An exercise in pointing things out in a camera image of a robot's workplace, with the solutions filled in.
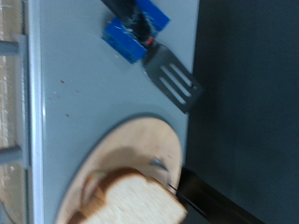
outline metal spatula head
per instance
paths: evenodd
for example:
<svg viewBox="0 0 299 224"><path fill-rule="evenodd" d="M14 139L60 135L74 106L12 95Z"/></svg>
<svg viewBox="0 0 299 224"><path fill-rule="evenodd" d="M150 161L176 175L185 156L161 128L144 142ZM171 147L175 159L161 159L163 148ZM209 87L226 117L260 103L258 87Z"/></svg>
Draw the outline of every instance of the metal spatula head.
<svg viewBox="0 0 299 224"><path fill-rule="evenodd" d="M142 63L149 78L160 91L183 113L189 112L203 88L171 50L155 42Z"/></svg>

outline bread crust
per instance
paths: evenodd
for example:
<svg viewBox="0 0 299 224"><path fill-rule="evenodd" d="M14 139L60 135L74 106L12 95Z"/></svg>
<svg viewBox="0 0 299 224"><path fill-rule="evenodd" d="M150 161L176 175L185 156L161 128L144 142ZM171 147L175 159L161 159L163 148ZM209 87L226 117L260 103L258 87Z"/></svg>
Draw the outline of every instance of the bread crust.
<svg viewBox="0 0 299 224"><path fill-rule="evenodd" d="M107 203L106 202L106 193L109 190L109 188L111 188L115 183L119 182L123 178L127 178L131 175L140 175L140 176L144 177L149 182L154 182L154 183L159 184L164 189L164 186L159 181L157 181L156 179L154 179L152 177L144 176L141 172L136 170L136 168L132 168L132 167L118 168L114 171L109 172L103 179L100 180L100 182L98 183L98 185L94 191L94 195L93 195L91 201L87 205L81 207L80 210L77 211L70 218L70 220L67 222L67 224L80 224L84 220L86 220L88 217L90 217L94 213L96 213L102 206L105 206L105 204ZM167 190L167 189L164 189L164 190L171 197L176 198L175 195L173 195L169 190ZM179 205L182 207L184 212L187 214L186 208L181 203L179 203Z"/></svg>

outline kitchen counter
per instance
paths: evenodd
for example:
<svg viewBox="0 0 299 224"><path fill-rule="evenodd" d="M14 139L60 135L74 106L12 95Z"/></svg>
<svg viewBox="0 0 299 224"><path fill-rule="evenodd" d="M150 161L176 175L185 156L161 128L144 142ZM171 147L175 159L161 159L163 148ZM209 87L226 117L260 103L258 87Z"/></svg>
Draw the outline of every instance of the kitchen counter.
<svg viewBox="0 0 299 224"><path fill-rule="evenodd" d="M158 40L192 71L199 1L153 1L171 22ZM101 38L113 15L100 0L28 3L34 218L53 224L72 178L113 127L167 121L185 155L188 116Z"/></svg>

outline bread slice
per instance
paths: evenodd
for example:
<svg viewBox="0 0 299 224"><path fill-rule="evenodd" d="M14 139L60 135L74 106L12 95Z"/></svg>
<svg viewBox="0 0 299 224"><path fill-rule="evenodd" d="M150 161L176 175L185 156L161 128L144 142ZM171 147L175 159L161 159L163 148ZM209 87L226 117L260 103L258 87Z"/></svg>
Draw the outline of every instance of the bread slice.
<svg viewBox="0 0 299 224"><path fill-rule="evenodd" d="M133 165L131 167L140 171L144 176L150 176L156 179L163 186L167 187L168 172L165 169L150 164ZM81 193L81 206L85 206L91 200L97 184L107 175L107 173L108 172L95 170L87 176Z"/></svg>
<svg viewBox="0 0 299 224"><path fill-rule="evenodd" d="M178 224L186 214L158 181L134 168L121 168L100 181L93 198L68 224Z"/></svg>

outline wooden cutting board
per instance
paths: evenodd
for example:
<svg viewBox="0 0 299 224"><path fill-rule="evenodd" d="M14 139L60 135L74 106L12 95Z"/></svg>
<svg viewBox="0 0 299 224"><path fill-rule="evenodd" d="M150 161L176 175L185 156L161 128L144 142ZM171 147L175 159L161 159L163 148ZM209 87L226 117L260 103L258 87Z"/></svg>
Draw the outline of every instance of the wooden cutting board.
<svg viewBox="0 0 299 224"><path fill-rule="evenodd" d="M64 196L56 224L66 224L79 209L82 187L91 171L149 164L155 158L168 168L171 185L176 188L182 158L175 131L155 118L132 119L123 123L108 134L82 164Z"/></svg>

